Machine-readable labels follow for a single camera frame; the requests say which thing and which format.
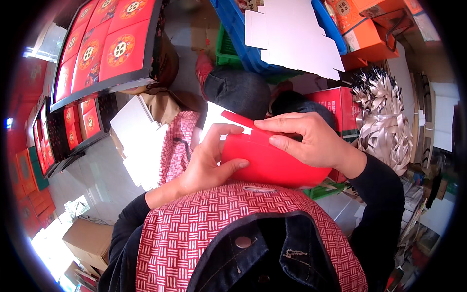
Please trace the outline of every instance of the left hand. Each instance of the left hand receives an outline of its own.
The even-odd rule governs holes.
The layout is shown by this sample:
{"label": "left hand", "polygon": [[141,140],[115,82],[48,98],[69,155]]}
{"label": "left hand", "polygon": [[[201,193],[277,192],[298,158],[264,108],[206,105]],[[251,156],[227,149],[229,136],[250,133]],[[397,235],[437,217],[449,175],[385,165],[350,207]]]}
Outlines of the left hand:
{"label": "left hand", "polygon": [[189,194],[222,185],[239,169],[248,167],[246,159],[236,158],[218,166],[225,140],[221,135],[238,135],[243,128],[231,124],[213,124],[203,142],[193,151],[193,156],[185,172],[178,178],[184,193]]}

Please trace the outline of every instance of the black sleeve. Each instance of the black sleeve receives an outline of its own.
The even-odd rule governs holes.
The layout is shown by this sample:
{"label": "black sleeve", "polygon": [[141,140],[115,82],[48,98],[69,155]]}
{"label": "black sleeve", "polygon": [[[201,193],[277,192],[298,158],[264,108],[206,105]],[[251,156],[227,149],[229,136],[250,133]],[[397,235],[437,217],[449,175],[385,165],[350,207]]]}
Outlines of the black sleeve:
{"label": "black sleeve", "polygon": [[134,291],[136,261],[141,230],[150,208],[146,193],[131,201],[113,226],[109,248],[109,266],[102,274],[98,291]]}
{"label": "black sleeve", "polygon": [[404,212],[403,186],[389,166],[369,154],[365,170],[349,182],[367,204],[350,246],[365,272],[368,291],[384,291],[395,264]]}

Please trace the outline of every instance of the red patterned apron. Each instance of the red patterned apron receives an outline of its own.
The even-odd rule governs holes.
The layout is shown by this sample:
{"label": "red patterned apron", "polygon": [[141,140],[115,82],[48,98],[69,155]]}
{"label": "red patterned apron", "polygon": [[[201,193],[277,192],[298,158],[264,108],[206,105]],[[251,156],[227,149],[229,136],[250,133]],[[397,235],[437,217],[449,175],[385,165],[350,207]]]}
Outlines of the red patterned apron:
{"label": "red patterned apron", "polygon": [[[186,150],[191,148],[179,141],[190,145],[198,117],[194,112],[181,112],[169,125],[161,157],[161,182],[178,177],[186,169]],[[276,192],[244,190],[246,185]],[[199,258],[224,227],[255,213],[293,211],[305,211],[314,219],[341,290],[366,291],[365,274],[347,238],[318,204],[301,192],[242,182],[199,191],[149,212],[138,249],[136,291],[185,292]]]}

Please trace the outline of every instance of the blue plastic crate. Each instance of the blue plastic crate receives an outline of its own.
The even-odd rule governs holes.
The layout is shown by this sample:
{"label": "blue plastic crate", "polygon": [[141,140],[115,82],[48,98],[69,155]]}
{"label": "blue plastic crate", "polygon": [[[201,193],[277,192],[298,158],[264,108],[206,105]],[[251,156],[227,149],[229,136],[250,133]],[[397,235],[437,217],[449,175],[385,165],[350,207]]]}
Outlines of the blue plastic crate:
{"label": "blue plastic crate", "polygon": [[[226,32],[229,34],[232,44],[235,47],[245,70],[257,72],[265,77],[296,72],[296,70],[271,65],[262,61],[261,51],[259,48],[248,47],[245,45],[245,16],[240,11],[235,0],[210,1],[219,16],[220,21],[224,25]],[[346,54],[347,47],[344,39],[337,30],[337,27],[326,11],[326,8],[319,0],[312,0],[311,4],[315,10],[318,23],[324,29],[326,35],[336,42],[341,55]]]}

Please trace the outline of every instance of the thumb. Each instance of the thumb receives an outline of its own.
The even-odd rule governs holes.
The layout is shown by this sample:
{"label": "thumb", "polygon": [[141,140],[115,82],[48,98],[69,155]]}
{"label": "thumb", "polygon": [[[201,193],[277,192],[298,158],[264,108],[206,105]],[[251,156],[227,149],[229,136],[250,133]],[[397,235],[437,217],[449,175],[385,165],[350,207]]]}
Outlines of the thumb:
{"label": "thumb", "polygon": [[301,162],[305,163],[306,149],[304,144],[298,141],[295,141],[289,137],[283,135],[273,135],[269,138],[269,143],[271,145],[283,150]]}
{"label": "thumb", "polygon": [[234,172],[242,168],[248,167],[249,165],[250,162],[248,160],[242,158],[235,158],[221,164],[216,169],[216,172],[222,179],[226,180],[229,177],[231,177],[234,174]]}

